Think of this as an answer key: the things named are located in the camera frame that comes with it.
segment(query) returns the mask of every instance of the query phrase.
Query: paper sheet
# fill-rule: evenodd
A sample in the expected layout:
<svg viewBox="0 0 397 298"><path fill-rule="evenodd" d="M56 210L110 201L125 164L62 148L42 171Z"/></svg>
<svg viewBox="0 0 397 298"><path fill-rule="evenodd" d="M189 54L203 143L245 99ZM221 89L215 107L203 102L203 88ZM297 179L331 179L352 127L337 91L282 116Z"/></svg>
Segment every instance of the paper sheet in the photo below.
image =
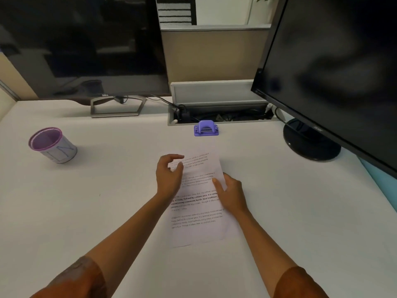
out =
<svg viewBox="0 0 397 298"><path fill-rule="evenodd" d="M171 202L171 245L181 247L221 240L237 233L235 219L223 209L212 178L226 189L216 153L185 155L169 164L171 170L182 161L181 188Z"/></svg>

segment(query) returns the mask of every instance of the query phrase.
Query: blue cloth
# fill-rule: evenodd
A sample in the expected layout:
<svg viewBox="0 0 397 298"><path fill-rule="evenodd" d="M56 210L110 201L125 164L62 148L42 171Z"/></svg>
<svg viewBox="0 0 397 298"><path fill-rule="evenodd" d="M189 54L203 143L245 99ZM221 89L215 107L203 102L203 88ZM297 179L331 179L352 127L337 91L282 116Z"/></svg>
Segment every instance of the blue cloth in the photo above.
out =
<svg viewBox="0 0 397 298"><path fill-rule="evenodd" d="M362 160L361 158L359 159L374 179L375 183L379 186L380 190L382 190L387 200L393 206L394 210L397 211L397 180L367 161Z"/></svg>

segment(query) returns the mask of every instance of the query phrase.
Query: forearm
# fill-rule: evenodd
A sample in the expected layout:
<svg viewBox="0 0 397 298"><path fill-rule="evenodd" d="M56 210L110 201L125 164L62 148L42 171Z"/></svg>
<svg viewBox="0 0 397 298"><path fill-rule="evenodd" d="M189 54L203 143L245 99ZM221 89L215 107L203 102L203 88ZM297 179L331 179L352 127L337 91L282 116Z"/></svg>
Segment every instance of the forearm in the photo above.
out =
<svg viewBox="0 0 397 298"><path fill-rule="evenodd" d="M86 256L97 263L111 297L149 238L168 203L155 195Z"/></svg>
<svg viewBox="0 0 397 298"><path fill-rule="evenodd" d="M281 276L296 264L263 230L250 212L241 213L236 216L236 219L244 233L266 289L273 297Z"/></svg>

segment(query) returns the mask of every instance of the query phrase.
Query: monitor stand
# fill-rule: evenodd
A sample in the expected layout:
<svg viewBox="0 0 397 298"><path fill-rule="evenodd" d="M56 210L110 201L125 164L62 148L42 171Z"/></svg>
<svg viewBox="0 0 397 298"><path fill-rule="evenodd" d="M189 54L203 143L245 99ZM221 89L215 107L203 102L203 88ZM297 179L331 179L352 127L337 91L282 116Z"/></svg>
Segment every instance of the monitor stand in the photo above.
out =
<svg viewBox="0 0 397 298"><path fill-rule="evenodd" d="M296 118L286 123L283 134L288 146L309 160L328 161L341 152L339 144Z"/></svg>

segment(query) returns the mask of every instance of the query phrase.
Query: mesh pen cup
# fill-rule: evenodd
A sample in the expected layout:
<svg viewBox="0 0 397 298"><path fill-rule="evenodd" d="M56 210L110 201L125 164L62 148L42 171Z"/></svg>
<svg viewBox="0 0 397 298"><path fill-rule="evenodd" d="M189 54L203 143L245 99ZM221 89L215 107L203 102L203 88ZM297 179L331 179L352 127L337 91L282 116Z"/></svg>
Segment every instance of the mesh pen cup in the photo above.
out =
<svg viewBox="0 0 397 298"><path fill-rule="evenodd" d="M29 139L29 147L59 164L72 160L77 154L77 147L57 127L47 127L36 132Z"/></svg>

